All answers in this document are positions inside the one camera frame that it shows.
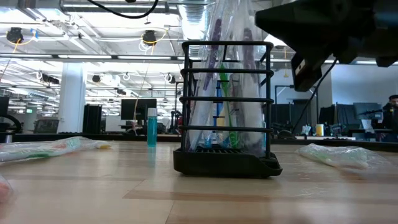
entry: black cable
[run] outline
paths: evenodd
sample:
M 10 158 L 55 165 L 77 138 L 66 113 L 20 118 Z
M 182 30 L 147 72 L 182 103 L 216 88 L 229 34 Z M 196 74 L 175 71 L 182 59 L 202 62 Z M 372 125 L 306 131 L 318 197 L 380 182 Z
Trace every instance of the black cable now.
M 315 90 L 312 93 L 311 98 L 307 101 L 307 103 L 304 106 L 303 111 L 301 112 L 301 115 L 299 117 L 299 119 L 296 122 L 296 125 L 294 126 L 294 128 L 292 129 L 292 131 L 294 131 L 297 128 L 297 125 L 299 125 L 300 120 L 303 118 L 305 111 L 307 110 L 307 107 L 309 106 L 310 102 L 312 101 L 313 97 L 315 96 L 315 94 L 317 94 L 317 91 L 320 87 L 320 85 L 322 84 L 322 81 L 326 78 L 326 76 L 328 76 L 328 74 L 330 73 L 330 71 L 333 69 L 333 67 L 336 65 L 337 63 L 337 58 L 335 59 L 335 61 L 333 62 L 333 64 L 331 65 L 331 67 L 326 71 L 326 73 L 322 76 L 322 78 L 319 80 L 317 87 L 315 88 Z
M 147 12 L 145 12 L 142 15 L 139 15 L 139 16 L 127 16 L 127 15 L 123 15 L 121 13 L 115 12 L 113 10 L 110 10 L 107 7 L 101 5 L 100 3 L 94 2 L 93 0 L 87 0 L 87 1 L 92 3 L 92 4 L 94 4 L 94 5 L 96 5 L 96 6 L 98 6 L 98 7 L 100 7 L 100 8 L 102 8 L 102 9 L 104 9 L 105 11 L 111 12 L 111 13 L 117 15 L 117 16 L 121 16 L 121 17 L 124 17 L 124 18 L 127 18 L 127 19 L 141 19 L 141 18 L 147 17 L 153 10 L 155 10 L 155 8 L 157 6 L 157 3 L 159 2 L 159 0 L 155 0 L 154 5 Z

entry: wooden table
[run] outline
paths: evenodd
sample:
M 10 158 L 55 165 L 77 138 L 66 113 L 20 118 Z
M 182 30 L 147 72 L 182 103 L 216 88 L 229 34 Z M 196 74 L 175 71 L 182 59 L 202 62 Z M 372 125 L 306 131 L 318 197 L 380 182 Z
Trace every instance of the wooden table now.
M 112 150 L 0 164 L 17 191 L 0 223 L 398 223 L 398 172 L 338 170 L 272 146 L 271 179 L 185 177 L 177 143 L 114 142 Z M 397 154 L 381 153 L 398 163 Z

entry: computer monitor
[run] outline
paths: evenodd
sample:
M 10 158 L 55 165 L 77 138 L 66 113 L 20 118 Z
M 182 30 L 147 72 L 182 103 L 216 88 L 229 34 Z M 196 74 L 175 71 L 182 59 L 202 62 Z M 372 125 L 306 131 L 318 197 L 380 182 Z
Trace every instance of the computer monitor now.
M 134 119 L 134 107 L 136 105 L 136 100 L 125 99 L 122 100 L 121 108 L 121 119 L 122 120 L 133 120 Z M 156 108 L 156 99 L 138 99 L 137 103 L 137 114 L 136 120 L 147 120 L 148 108 Z
M 383 119 L 382 106 L 378 103 L 354 103 L 356 119 Z
M 9 100 L 10 98 L 8 97 L 0 96 L 0 116 L 8 114 L 7 110 L 8 110 Z

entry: person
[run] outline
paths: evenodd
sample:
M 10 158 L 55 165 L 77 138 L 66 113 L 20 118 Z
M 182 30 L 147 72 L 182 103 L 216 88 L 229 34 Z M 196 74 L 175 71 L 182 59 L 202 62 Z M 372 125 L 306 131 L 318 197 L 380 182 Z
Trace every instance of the person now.
M 389 102 L 383 107 L 383 126 L 392 133 L 383 137 L 383 142 L 398 142 L 398 95 L 389 97 Z

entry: ceiling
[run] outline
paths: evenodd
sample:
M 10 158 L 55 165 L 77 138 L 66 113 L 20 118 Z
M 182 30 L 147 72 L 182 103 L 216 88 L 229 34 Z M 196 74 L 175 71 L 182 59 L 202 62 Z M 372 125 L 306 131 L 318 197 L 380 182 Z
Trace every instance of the ceiling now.
M 25 5 L 35 2 L 35 7 L 16 7 L 21 2 Z M 62 2 L 8 0 L 0 3 L 0 53 L 28 55 L 12 60 L 0 58 L 0 70 L 4 70 L 9 63 L 1 78 L 0 95 L 11 97 L 10 108 L 14 112 L 21 113 L 26 106 L 36 105 L 39 113 L 46 116 L 57 114 L 60 85 L 45 83 L 40 81 L 40 77 L 44 74 L 62 82 L 63 63 L 68 60 L 44 60 L 40 55 L 34 55 L 155 55 L 182 58 L 182 42 L 203 38 L 211 11 L 211 1 L 206 0 L 160 1 L 148 17 L 125 19 L 103 12 L 86 0 Z M 137 15 L 147 11 L 153 1 L 138 0 L 133 5 L 127 5 L 124 1 L 101 2 L 119 12 Z M 260 10 L 286 2 L 254 0 L 254 7 Z M 6 39 L 11 27 L 22 28 L 24 41 L 17 47 Z M 154 30 L 158 40 L 155 45 L 143 43 L 145 30 Z M 259 38 L 265 38 L 267 34 L 261 35 Z M 284 47 L 274 49 L 272 54 L 274 58 L 290 59 L 294 52 Z M 170 116 L 175 107 L 176 86 L 168 80 L 173 76 L 176 81 L 182 81 L 180 70 L 183 59 L 173 62 L 95 58 L 77 61 L 85 62 L 88 74 L 86 103 L 102 104 L 105 114 L 117 115 L 119 100 L 123 97 L 158 98 L 158 108 L 161 107 L 164 116 Z M 273 66 L 273 69 L 287 68 L 285 63 L 274 63 Z M 93 82 L 94 75 L 106 82 Z M 126 96 L 117 94 L 115 88 L 123 89 Z

